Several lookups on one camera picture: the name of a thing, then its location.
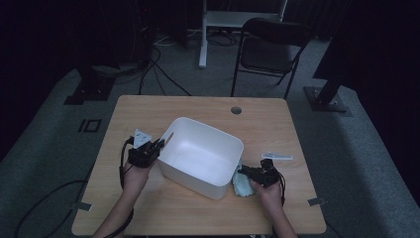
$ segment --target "black folding chair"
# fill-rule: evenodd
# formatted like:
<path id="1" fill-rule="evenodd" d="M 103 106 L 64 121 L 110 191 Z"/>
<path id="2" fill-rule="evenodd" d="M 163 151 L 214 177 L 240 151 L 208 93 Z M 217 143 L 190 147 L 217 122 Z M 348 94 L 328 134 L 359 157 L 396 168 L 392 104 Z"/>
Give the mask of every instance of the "black folding chair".
<path id="1" fill-rule="evenodd" d="M 287 98 L 299 58 L 312 39 L 310 29 L 298 23 L 264 18 L 248 20 L 241 29 L 231 97 L 235 94 L 238 71 L 279 76 L 279 85 L 291 72 L 284 99 Z"/>

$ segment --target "black stand base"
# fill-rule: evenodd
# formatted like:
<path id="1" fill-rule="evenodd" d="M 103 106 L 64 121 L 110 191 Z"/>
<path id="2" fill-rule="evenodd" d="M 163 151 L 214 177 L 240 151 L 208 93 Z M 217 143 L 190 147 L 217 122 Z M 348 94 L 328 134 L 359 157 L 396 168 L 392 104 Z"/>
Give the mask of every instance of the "black stand base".
<path id="1" fill-rule="evenodd" d="M 323 104 L 316 100 L 322 87 L 305 86 L 303 89 L 313 111 L 339 112 L 341 116 L 353 116 L 350 109 L 342 103 L 338 94 L 334 96 L 330 103 Z"/>
<path id="2" fill-rule="evenodd" d="M 64 105 L 82 105 L 85 100 L 88 101 L 106 101 L 111 93 L 115 82 L 115 77 L 97 76 L 96 85 L 81 79 L 73 95 L 67 96 Z"/>

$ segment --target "white container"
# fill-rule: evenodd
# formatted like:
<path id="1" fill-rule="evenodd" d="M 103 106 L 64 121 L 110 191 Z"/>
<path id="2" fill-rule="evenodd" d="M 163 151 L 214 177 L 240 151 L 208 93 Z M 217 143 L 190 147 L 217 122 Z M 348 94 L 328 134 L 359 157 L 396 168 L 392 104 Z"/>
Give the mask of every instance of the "white container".
<path id="1" fill-rule="evenodd" d="M 244 144 L 201 122 L 180 117 L 162 136 L 158 164 L 163 175 L 209 198 L 226 194 Z"/>

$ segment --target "light blue cloth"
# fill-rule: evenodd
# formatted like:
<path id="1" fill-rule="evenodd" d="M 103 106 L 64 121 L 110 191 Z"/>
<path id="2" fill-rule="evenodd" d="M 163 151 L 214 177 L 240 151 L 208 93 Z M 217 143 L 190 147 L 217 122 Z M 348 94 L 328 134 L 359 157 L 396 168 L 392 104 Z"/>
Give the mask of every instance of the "light blue cloth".
<path id="1" fill-rule="evenodd" d="M 238 166 L 235 170 L 232 178 L 232 184 L 234 185 L 235 194 L 238 196 L 249 196 L 254 194 L 254 189 L 251 186 L 250 180 L 246 175 L 238 173 L 238 170 L 242 168 L 242 160 L 239 160 Z"/>

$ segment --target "table top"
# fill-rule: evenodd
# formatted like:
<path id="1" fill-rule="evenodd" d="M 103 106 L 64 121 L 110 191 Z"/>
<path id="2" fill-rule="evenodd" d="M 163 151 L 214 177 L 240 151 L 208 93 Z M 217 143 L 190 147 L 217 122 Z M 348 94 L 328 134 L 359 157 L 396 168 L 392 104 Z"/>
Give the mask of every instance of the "table top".
<path id="1" fill-rule="evenodd" d="M 234 114 L 231 108 L 242 109 Z M 121 96 L 117 102 L 72 232 L 91 235 L 121 194 L 118 167 L 124 142 L 136 129 L 158 139 L 178 117 L 187 117 L 231 134 L 244 143 L 244 165 L 260 167 L 262 153 L 293 156 L 274 161 L 286 180 L 284 211 L 298 234 L 326 230 L 319 205 L 308 199 L 316 192 L 303 157 L 287 103 L 279 98 Z M 135 205 L 127 235 L 243 235 L 270 234 L 257 195 L 236 196 L 233 186 L 213 200 L 165 178 L 154 166 Z"/>

